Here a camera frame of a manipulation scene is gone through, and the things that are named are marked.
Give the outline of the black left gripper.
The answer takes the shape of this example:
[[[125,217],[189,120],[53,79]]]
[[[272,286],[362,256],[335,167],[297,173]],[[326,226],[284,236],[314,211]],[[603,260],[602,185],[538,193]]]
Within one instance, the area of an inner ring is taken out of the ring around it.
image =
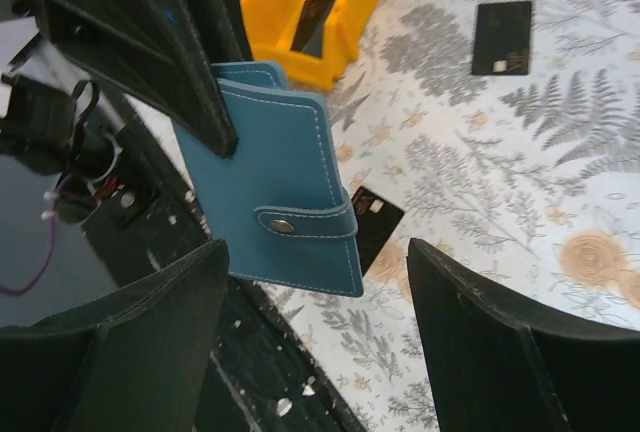
[[[73,64],[219,157],[237,132],[212,64],[237,59],[237,0],[31,0]],[[124,97],[1,25],[1,323],[27,327],[205,243],[192,191]]]

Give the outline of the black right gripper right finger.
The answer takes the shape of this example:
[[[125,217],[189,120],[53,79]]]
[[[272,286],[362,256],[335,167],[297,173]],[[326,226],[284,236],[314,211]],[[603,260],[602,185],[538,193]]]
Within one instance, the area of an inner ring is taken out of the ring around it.
[[[422,239],[407,270],[441,430],[638,430],[638,332],[530,299]]]

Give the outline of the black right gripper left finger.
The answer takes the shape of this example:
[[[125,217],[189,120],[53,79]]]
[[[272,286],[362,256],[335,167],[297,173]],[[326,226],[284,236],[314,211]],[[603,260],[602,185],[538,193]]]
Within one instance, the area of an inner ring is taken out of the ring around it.
[[[189,431],[226,291],[208,241],[98,300],[1,330],[4,431]]]

